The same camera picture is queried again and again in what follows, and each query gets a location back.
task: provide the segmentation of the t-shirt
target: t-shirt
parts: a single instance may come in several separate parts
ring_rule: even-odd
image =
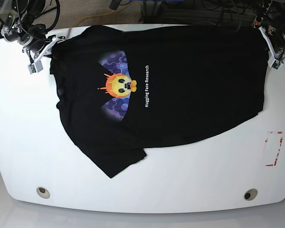
[[[144,148],[204,140],[263,110],[268,51],[257,29],[92,26],[52,52],[63,127],[110,178]]]

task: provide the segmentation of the gray floor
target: gray floor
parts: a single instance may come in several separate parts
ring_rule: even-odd
[[[50,2],[50,0],[47,0],[46,6],[49,5]],[[111,11],[109,9],[110,3],[111,0],[60,0],[61,13],[56,29],[69,28],[77,19],[84,16],[108,13]],[[55,5],[55,1],[53,0],[52,5],[47,9]],[[53,23],[55,16],[56,11],[52,11],[36,20],[35,24],[42,23],[49,27]],[[120,6],[114,14],[88,19],[79,26],[134,24],[138,23],[140,17],[140,2],[133,1],[126,6]]]

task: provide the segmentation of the cartoon face logo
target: cartoon face logo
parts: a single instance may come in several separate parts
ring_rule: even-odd
[[[122,121],[130,105],[131,93],[137,90],[137,82],[130,77],[127,56],[124,51],[106,53],[100,58],[99,64],[113,74],[104,74],[107,76],[105,87],[99,88],[112,96],[101,109],[108,119]]]
[[[105,87],[100,89],[105,89],[106,94],[110,94],[113,97],[126,97],[131,92],[137,90],[136,80],[132,80],[127,75],[123,74],[113,74],[112,76],[104,74],[107,76],[107,81]]]

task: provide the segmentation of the white table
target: white table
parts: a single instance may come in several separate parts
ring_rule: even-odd
[[[132,31],[159,26],[163,25],[110,27]],[[85,29],[76,28],[71,35]],[[67,29],[51,32],[66,33]],[[21,48],[0,40],[0,172],[11,197],[126,213],[225,210],[285,198],[285,65],[268,70],[265,108],[257,117],[198,143],[147,149],[146,159],[109,179],[62,127],[50,59],[42,60],[42,72],[30,75]],[[38,187],[48,189],[50,198],[41,198]],[[244,200],[249,189],[258,190],[252,201]]]

